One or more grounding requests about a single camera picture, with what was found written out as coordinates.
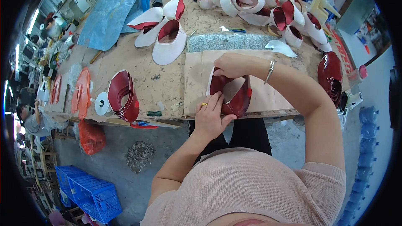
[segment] woman's left hand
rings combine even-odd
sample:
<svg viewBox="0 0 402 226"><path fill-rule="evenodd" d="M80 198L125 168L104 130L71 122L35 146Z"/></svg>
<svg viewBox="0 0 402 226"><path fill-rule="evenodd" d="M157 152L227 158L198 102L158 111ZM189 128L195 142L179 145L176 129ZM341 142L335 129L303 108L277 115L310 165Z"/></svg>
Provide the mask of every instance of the woman's left hand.
<svg viewBox="0 0 402 226"><path fill-rule="evenodd" d="M217 138L226 128L226 126L234 119L236 115L229 114L221 119L221 109L224 101L224 95L217 92L205 98L202 105L199 103L195 110L195 129L192 135L205 139L207 143Z"/></svg>

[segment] hand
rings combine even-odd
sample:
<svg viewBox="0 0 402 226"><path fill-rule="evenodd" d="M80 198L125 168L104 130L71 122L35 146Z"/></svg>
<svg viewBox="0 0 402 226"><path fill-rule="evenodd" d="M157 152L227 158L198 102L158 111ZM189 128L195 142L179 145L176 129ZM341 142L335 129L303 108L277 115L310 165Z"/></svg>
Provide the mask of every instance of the hand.
<svg viewBox="0 0 402 226"><path fill-rule="evenodd" d="M202 137L208 144L211 140L217 138L226 128L226 126L234 119L236 115L229 114L221 119L221 109L224 95L217 92L205 98L204 103L208 105L197 105L195 110L195 129L191 135Z"/></svg>
<svg viewBox="0 0 402 226"><path fill-rule="evenodd" d="M258 59L261 58L238 53L224 53L214 62L214 66L220 68L214 72L214 75L224 75L228 78L240 78L250 74L252 68L257 66Z"/></svg>

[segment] stack of orange shoe pieces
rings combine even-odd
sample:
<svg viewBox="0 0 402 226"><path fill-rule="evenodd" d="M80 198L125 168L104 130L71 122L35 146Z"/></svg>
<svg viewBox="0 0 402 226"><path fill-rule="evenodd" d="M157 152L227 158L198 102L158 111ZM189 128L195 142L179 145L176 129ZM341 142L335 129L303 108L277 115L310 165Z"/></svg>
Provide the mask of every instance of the stack of orange shoe pieces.
<svg viewBox="0 0 402 226"><path fill-rule="evenodd" d="M50 103L58 103L59 102L59 95L60 95L60 85L62 81L62 75L58 74L54 79L54 85L52 89L52 96L50 98Z"/></svg>
<svg viewBox="0 0 402 226"><path fill-rule="evenodd" d="M78 118L80 119L86 117L86 110L91 105L89 93L90 80L91 76L88 68L84 67L78 76L71 99L71 112L76 113L78 111Z"/></svg>
<svg viewBox="0 0 402 226"><path fill-rule="evenodd" d="M107 91L107 98L115 115L128 123L133 123L137 119L139 103L133 79L126 70L121 70L113 76Z"/></svg>

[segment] stack of red leather pieces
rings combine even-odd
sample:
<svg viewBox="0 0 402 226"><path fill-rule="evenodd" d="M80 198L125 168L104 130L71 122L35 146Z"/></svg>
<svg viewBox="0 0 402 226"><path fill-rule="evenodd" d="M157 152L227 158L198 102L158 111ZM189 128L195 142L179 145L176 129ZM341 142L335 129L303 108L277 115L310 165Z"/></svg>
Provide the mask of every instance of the stack of red leather pieces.
<svg viewBox="0 0 402 226"><path fill-rule="evenodd" d="M122 104L122 99L126 95L128 95L127 101ZM137 119L139 103L133 79L126 70L121 70L113 76L107 91L107 98L115 115L128 123L133 123Z"/></svg>
<svg viewBox="0 0 402 226"><path fill-rule="evenodd" d="M342 94L342 65L334 52L325 53L318 64L318 82L324 88L334 102L336 108L339 106Z"/></svg>

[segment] concrete floor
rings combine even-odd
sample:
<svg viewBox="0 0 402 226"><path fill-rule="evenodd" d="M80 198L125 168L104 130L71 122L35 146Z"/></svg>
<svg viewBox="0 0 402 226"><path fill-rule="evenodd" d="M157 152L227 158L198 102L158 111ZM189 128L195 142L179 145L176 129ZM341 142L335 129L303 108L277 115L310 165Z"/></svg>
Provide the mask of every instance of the concrete floor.
<svg viewBox="0 0 402 226"><path fill-rule="evenodd" d="M233 127L224 132L230 140ZM74 165L88 174L104 179L116 186L123 212L112 220L112 225L139 225L147 209L151 181L165 160L188 138L188 129L158 128L155 130L132 129L105 126L107 144L100 152L88 156L75 140L57 140L55 147L59 153L60 165ZM272 155L289 166L301 168L304 164L305 134L292 120L269 123L267 133L272 146ZM359 158L359 108L348 114L343 132L347 173L346 204L354 183L354 174ZM156 154L152 163L134 173L127 166L125 153L135 141L152 143Z"/></svg>

